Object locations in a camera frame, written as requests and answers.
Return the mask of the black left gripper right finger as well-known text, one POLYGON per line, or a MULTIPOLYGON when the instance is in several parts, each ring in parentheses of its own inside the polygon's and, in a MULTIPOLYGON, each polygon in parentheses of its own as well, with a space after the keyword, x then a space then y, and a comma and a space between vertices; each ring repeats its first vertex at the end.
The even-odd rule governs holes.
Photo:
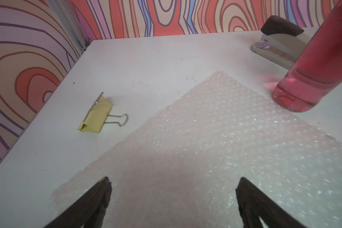
POLYGON ((238 183, 236 199, 245 228, 262 228, 261 220, 270 228, 305 227, 245 177, 238 183))

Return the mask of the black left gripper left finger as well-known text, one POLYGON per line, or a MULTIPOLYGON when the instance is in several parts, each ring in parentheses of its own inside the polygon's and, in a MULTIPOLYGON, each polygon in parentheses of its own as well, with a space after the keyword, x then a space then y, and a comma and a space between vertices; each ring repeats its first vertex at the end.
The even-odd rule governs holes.
POLYGON ((103 177, 47 228, 100 228, 112 193, 112 183, 103 177))

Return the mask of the clear bubble wrap sheet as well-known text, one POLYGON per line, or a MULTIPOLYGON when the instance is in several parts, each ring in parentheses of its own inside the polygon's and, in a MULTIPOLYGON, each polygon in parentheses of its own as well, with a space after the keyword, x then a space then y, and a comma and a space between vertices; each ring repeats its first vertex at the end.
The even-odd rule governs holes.
POLYGON ((104 176, 105 228, 241 228, 242 177, 303 225, 342 228, 342 143, 224 72, 60 186, 54 214, 104 176))

